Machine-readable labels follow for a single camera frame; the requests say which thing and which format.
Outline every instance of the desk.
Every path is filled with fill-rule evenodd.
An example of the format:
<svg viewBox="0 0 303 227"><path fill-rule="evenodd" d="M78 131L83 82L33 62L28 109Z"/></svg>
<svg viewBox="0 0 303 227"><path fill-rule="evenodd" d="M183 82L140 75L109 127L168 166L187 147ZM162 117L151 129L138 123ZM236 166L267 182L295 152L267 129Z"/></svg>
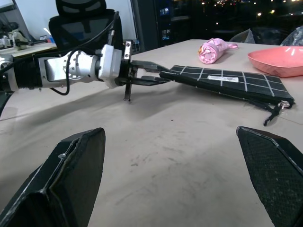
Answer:
<svg viewBox="0 0 303 227"><path fill-rule="evenodd" d="M8 48L8 49L0 50L0 54L12 54L15 58L18 58L34 53L40 53L40 52L45 52L55 49L57 49L56 44L44 43L44 44L37 44L34 46L28 46L27 49L21 51L17 51L13 47Z"/></svg>
<svg viewBox="0 0 303 227"><path fill-rule="evenodd" d="M197 57L203 42L134 59L203 67ZM239 46L207 67L257 72L247 54L273 47ZM303 150L303 81L283 82L297 106L266 128L266 111L173 82L133 86L131 104L123 101L124 87L107 89L100 82L75 84L68 96L20 90L0 121L0 209L61 139L103 127L106 156L90 227L273 227L250 181L236 128L267 130Z"/></svg>

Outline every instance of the white table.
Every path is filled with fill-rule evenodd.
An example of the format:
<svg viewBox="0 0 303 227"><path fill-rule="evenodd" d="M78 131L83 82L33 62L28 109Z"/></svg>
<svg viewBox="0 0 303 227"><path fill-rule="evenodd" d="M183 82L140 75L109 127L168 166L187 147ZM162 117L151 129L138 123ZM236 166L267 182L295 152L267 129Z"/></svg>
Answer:
<svg viewBox="0 0 303 227"><path fill-rule="evenodd" d="M53 43L44 43L44 44L37 44L33 46L28 46L27 49L17 51L15 48L8 48L4 50L0 50L0 54L11 54L15 58L17 57L24 57L26 55L34 54L34 53L41 53L45 51L55 50L57 49L56 44Z"/></svg>
<svg viewBox="0 0 303 227"><path fill-rule="evenodd" d="M166 67L204 65L190 40L141 53L134 59ZM247 58L273 46L239 44L213 69L257 72ZM238 126L287 137L303 150L302 78L283 80L297 101L274 124L268 112L244 101L170 82L124 87L75 84L67 97L49 89L20 90L0 121L0 209L55 145L71 134L105 128L104 173L90 227L272 227L250 182Z"/></svg>

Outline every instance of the table surface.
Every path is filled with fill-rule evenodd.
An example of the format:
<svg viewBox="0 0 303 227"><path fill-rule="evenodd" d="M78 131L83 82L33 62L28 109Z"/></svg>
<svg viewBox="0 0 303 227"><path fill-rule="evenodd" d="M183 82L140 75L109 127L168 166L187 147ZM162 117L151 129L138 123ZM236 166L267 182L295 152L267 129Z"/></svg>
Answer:
<svg viewBox="0 0 303 227"><path fill-rule="evenodd" d="M134 56L165 67L205 67L189 40ZM239 44L207 68L258 72ZM238 126L288 138L303 150L302 78L283 79L297 105L268 127L269 113L245 101L170 82L124 87L79 83L68 96L20 90L0 121L0 209L62 139L103 127L106 156L90 227L273 227L250 181L236 136Z"/></svg>
<svg viewBox="0 0 303 227"><path fill-rule="evenodd" d="M29 54L50 51L57 49L56 44L53 43L44 43L44 44L37 44L33 46L28 46L25 50L17 51L15 48L8 48L4 50L0 50L0 54L12 54L15 58L23 57Z"/></svg>

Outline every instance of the robotic arm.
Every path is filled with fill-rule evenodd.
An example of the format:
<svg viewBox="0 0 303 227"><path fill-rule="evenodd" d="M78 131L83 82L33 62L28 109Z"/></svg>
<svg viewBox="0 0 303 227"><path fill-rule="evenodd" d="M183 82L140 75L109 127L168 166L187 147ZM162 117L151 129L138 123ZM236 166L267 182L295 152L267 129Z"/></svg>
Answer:
<svg viewBox="0 0 303 227"><path fill-rule="evenodd" d="M0 55L0 91L15 92L22 88L42 89L65 87L77 82L105 82L109 88L126 85L125 100L131 101L131 85L153 86L170 80L143 76L137 78L138 69L151 72L169 72L169 69L147 61L131 61L132 42L126 41L125 52L106 44L99 54L84 51L72 52L61 57L32 55L15 60L12 55ZM67 84L66 70L69 70Z"/></svg>

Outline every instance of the pink bowl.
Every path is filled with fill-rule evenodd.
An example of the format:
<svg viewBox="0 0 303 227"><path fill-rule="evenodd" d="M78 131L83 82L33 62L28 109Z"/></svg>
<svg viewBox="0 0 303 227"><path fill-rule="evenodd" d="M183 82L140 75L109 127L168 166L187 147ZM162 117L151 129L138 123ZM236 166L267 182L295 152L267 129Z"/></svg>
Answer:
<svg viewBox="0 0 303 227"><path fill-rule="evenodd" d="M248 54L254 67L273 76L303 75L303 46L283 46Z"/></svg>

